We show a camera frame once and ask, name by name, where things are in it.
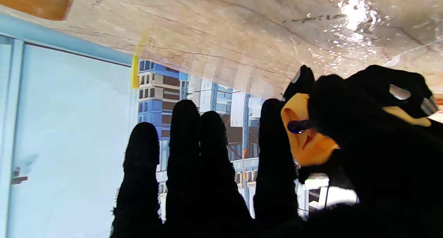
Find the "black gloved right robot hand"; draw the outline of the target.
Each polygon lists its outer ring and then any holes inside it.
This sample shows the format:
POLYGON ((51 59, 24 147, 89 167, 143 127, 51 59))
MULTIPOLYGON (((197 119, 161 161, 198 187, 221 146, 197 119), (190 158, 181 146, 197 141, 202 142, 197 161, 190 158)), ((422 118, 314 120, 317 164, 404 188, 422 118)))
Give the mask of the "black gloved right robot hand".
POLYGON ((340 147, 359 202, 336 204, 307 220, 297 214, 295 165, 279 118, 282 102, 262 107, 252 219, 228 159, 220 115, 190 100, 172 114, 166 222, 159 217, 157 131, 138 123, 128 141, 111 238, 441 238, 442 140, 383 111, 361 87, 336 75, 314 84, 308 111, 340 147))

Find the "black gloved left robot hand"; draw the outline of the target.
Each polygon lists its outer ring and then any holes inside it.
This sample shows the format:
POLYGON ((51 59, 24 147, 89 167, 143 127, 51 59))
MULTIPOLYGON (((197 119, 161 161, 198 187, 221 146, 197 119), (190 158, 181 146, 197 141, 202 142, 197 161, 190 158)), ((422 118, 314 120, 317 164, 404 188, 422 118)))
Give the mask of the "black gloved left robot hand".
POLYGON ((348 78, 337 74, 314 79, 308 66, 289 83, 279 115, 290 121, 372 122, 398 118, 431 126, 438 112, 434 94, 418 73, 371 65, 348 78))

